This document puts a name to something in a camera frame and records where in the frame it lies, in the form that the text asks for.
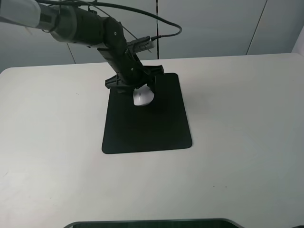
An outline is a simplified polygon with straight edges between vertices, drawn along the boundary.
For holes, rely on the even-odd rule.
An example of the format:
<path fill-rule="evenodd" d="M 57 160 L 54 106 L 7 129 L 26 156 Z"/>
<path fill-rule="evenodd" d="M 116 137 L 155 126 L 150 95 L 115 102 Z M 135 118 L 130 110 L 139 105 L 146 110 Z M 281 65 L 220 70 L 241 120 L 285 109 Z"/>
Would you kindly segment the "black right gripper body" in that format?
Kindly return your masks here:
<path fill-rule="evenodd" d="M 128 49 L 121 54 L 109 48 L 97 50 L 116 73 L 115 76 L 105 80 L 105 87 L 108 89 L 114 89 L 116 86 L 132 86 L 138 89 L 146 85 L 148 76 L 164 75 L 163 66 L 144 66 L 137 55 L 132 54 Z"/>

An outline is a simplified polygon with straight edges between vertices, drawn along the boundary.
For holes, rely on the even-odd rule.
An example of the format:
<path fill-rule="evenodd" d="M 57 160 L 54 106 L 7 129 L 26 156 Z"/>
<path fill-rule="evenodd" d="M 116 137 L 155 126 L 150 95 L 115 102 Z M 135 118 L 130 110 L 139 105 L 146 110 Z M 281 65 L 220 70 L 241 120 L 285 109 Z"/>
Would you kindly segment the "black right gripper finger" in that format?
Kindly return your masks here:
<path fill-rule="evenodd" d="M 156 76 L 148 76 L 148 79 L 146 80 L 146 84 L 149 87 L 149 89 L 155 94 L 155 86 L 156 86 Z"/>
<path fill-rule="evenodd" d="M 135 88 L 132 86 L 116 86 L 114 89 L 117 93 L 125 95 L 132 95 L 135 90 Z"/>

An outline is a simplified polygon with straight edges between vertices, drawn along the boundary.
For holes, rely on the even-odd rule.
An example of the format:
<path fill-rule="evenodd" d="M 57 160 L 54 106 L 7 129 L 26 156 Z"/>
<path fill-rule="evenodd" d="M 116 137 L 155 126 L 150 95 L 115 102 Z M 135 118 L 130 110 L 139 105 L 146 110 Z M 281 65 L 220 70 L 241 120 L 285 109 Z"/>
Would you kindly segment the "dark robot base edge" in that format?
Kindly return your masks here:
<path fill-rule="evenodd" d="M 163 219 L 127 221 L 79 221 L 65 228 L 242 228 L 225 218 L 209 219 Z"/>

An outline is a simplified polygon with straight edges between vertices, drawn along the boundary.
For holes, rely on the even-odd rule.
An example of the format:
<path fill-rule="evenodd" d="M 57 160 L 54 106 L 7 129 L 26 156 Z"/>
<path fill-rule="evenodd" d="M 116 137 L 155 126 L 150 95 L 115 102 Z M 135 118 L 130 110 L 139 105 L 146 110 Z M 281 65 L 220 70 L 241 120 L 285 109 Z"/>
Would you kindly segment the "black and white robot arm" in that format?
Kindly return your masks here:
<path fill-rule="evenodd" d="M 163 67 L 144 66 L 137 56 L 153 47 L 149 36 L 127 42 L 121 22 L 73 6 L 71 1 L 43 5 L 35 0 L 2 0 L 0 20 L 43 30 L 59 42 L 96 48 L 116 73 L 105 86 L 119 93 L 132 94 L 142 86 L 155 92 L 156 77 L 164 74 Z"/>

